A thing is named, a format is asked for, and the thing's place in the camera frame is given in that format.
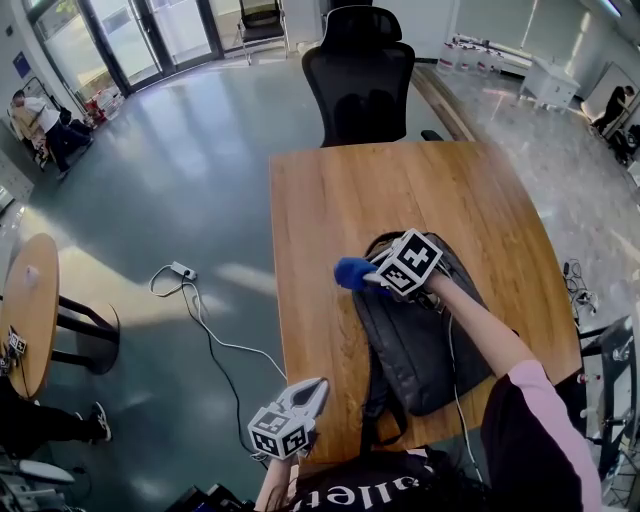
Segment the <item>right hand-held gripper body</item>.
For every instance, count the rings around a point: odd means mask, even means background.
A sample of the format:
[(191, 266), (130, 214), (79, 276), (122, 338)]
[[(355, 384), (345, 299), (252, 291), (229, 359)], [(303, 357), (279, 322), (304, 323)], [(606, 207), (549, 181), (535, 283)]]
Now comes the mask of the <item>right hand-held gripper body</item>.
[(424, 292), (424, 285), (439, 264), (443, 252), (426, 235), (411, 228), (400, 237), (394, 253), (376, 273), (383, 286), (405, 302), (415, 302)]

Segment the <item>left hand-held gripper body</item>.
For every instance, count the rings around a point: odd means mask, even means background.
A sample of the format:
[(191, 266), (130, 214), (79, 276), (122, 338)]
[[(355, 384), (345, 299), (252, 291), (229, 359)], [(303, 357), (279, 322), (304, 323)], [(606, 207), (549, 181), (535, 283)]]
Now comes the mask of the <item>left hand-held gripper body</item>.
[(318, 406), (280, 398), (262, 407), (248, 424), (254, 449), (281, 461), (307, 456), (315, 442)]

